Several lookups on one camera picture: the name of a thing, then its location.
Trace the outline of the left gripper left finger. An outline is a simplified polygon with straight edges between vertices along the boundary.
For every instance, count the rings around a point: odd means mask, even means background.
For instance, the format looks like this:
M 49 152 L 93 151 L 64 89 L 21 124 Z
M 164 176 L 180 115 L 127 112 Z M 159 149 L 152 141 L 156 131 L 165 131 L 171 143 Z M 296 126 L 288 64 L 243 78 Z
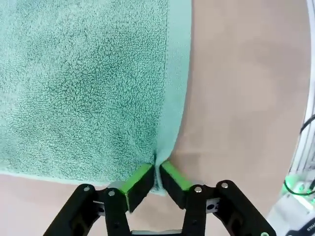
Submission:
M 48 229 L 46 236 L 86 236 L 99 217 L 105 217 L 109 236 L 129 236 L 126 213 L 132 213 L 154 184 L 154 166 L 142 165 L 127 181 L 113 182 L 96 190 L 91 184 L 79 185 Z

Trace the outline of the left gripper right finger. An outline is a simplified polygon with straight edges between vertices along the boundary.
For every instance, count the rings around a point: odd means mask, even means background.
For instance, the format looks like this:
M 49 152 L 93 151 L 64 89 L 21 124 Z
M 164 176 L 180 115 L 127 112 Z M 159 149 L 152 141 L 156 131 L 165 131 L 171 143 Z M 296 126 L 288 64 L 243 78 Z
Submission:
M 163 188 L 181 209 L 185 209 L 181 235 L 203 236 L 206 215 L 219 219 L 231 236 L 274 236 L 275 230 L 238 186 L 222 180 L 215 187 L 193 184 L 169 162 L 159 168 Z

